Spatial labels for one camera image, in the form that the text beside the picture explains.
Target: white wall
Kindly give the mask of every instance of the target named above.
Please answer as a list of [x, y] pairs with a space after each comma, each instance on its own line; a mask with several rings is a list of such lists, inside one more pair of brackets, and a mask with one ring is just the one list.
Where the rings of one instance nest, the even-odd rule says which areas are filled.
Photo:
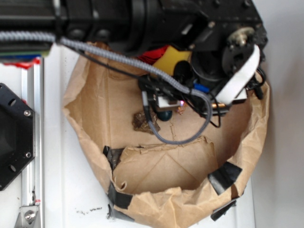
[[264, 153], [254, 172], [257, 228], [304, 227], [304, 1], [255, 0], [272, 87]]

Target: small object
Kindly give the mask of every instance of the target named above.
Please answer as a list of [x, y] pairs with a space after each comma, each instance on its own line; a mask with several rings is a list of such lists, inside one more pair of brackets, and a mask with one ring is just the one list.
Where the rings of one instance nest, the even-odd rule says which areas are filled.
[[220, 6], [220, 0], [214, 0], [214, 1], [213, 1], [213, 4], [214, 4], [216, 7], [219, 7], [219, 6]]
[[161, 121], [168, 121], [171, 119], [173, 112], [172, 111], [165, 111], [165, 112], [158, 112], [157, 113], [157, 117], [161, 120]]
[[191, 44], [190, 46], [189, 46], [189, 49], [190, 50], [193, 50], [195, 48], [195, 44]]
[[26, 111], [24, 111], [24, 115], [25, 115], [26, 117], [29, 117], [29, 116], [32, 115], [32, 113], [31, 113], [29, 110], [26, 110]]
[[186, 110], [186, 107], [187, 107], [187, 104], [183, 102], [182, 105], [180, 107], [178, 107], [176, 112], [180, 115], [183, 115], [184, 111]]
[[73, 29], [68, 33], [69, 38], [82, 39], [85, 36], [85, 32], [81, 29]]
[[244, 8], [249, 8], [251, 6], [250, 1], [249, 0], [244, 0], [243, 6], [244, 6]]
[[98, 30], [95, 34], [95, 36], [99, 39], [101, 39], [102, 41], [108, 41], [110, 38], [111, 32], [107, 29], [101, 29]]
[[29, 210], [24, 214], [25, 220], [30, 224], [35, 220], [36, 214], [32, 210]]
[[200, 90], [204, 93], [209, 93], [210, 89], [204, 85], [198, 84], [198, 83], [194, 83], [194, 88], [197, 90]]
[[[157, 124], [157, 115], [153, 111], [150, 111], [150, 115], [151, 115], [153, 125], [155, 126], [155, 129], [159, 132], [161, 128]], [[147, 133], [153, 134], [153, 131], [151, 130], [151, 128], [146, 120], [144, 111], [134, 114], [132, 125], [133, 125], [133, 128], [135, 131], [147, 132]]]
[[208, 27], [210, 29], [213, 28], [214, 26], [215, 26], [215, 22], [214, 21], [209, 22]]

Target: black mount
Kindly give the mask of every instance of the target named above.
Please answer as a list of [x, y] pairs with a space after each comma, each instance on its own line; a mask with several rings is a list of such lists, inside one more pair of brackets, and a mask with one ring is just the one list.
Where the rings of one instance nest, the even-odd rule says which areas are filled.
[[34, 112], [0, 83], [0, 190], [34, 159]]

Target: red object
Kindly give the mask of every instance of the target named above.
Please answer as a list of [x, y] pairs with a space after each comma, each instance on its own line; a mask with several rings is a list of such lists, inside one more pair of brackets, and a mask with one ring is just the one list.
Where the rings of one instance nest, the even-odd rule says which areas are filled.
[[4, 65], [6, 65], [6, 66], [16, 66], [16, 67], [23, 68], [23, 69], [26, 69], [26, 70], [30, 69], [35, 64], [40, 64], [40, 59], [39, 58], [35, 58], [30, 62], [4, 63]]
[[153, 65], [158, 59], [160, 59], [163, 56], [163, 54], [165, 54], [167, 48], [168, 48], [168, 45], [166, 45], [162, 48], [156, 49], [156, 50], [146, 51], [138, 58], [142, 62]]

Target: paper bag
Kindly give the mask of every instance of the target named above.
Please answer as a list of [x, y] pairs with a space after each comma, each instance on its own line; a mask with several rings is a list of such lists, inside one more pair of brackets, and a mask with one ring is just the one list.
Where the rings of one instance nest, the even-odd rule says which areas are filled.
[[[133, 115], [143, 109], [137, 81], [80, 57], [63, 112], [116, 211], [155, 228], [187, 228], [243, 194], [266, 137], [269, 86], [262, 89], [262, 101], [250, 94], [222, 118], [221, 128], [209, 125], [194, 142], [165, 145], [154, 135], [133, 130]], [[170, 121], [158, 124], [164, 138], [183, 140], [203, 122], [188, 107], [183, 115], [174, 113]], [[105, 148], [122, 151], [114, 170]]]

